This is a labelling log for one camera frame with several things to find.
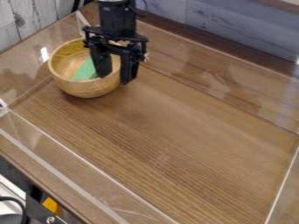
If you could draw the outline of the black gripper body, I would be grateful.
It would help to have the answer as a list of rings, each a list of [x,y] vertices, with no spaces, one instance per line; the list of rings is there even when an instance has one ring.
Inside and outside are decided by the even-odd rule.
[[[148,38],[136,32],[136,0],[98,0],[98,12],[99,26],[83,28],[94,62],[123,52],[134,62],[146,61]]]

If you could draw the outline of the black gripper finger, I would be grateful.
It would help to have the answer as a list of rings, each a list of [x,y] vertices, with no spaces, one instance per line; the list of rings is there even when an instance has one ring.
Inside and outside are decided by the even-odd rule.
[[[90,48],[90,54],[98,77],[107,77],[112,72],[112,58],[110,52],[107,50],[103,50],[99,45],[94,45]]]
[[[120,83],[126,85],[138,75],[139,63],[143,59],[142,52],[136,49],[124,50],[120,54]]]

